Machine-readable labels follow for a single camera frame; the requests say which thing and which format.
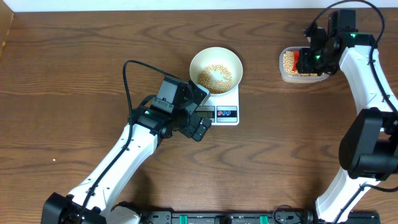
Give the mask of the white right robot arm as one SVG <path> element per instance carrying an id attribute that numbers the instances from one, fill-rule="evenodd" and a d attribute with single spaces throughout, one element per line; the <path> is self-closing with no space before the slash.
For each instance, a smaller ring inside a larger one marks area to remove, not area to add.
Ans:
<path id="1" fill-rule="evenodd" d="M 379 40 L 359 32 L 354 10 L 328 16 L 328 28 L 313 21 L 304 31 L 309 47 L 299 50 L 299 73 L 334 75 L 341 71 L 356 105 L 357 117 L 340 142 L 340 169 L 315 202 L 314 223 L 346 222 L 369 190 L 397 173 L 397 98 L 379 62 Z"/>

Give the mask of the red measuring scoop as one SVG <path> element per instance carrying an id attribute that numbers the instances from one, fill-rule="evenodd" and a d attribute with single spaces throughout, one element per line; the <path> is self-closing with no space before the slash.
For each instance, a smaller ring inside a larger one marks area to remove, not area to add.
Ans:
<path id="1" fill-rule="evenodd" d="M 294 56 L 294 62 L 293 62 L 292 70 L 294 72 L 296 72 L 297 71 L 297 62 L 298 62 L 299 57 L 300 57 L 300 52 L 298 50 L 293 50 L 292 53 L 293 53 L 293 56 Z"/>

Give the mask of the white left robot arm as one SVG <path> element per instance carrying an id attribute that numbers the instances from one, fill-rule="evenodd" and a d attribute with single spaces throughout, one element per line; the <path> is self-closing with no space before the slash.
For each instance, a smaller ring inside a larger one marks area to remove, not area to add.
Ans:
<path id="1" fill-rule="evenodd" d="M 211 120 L 194 112 L 169 114 L 140 105 L 112 150 L 67 196 L 53 193 L 44 203 L 42 223 L 139 223 L 141 216 L 114 203 L 137 168 L 176 131 L 201 141 Z"/>

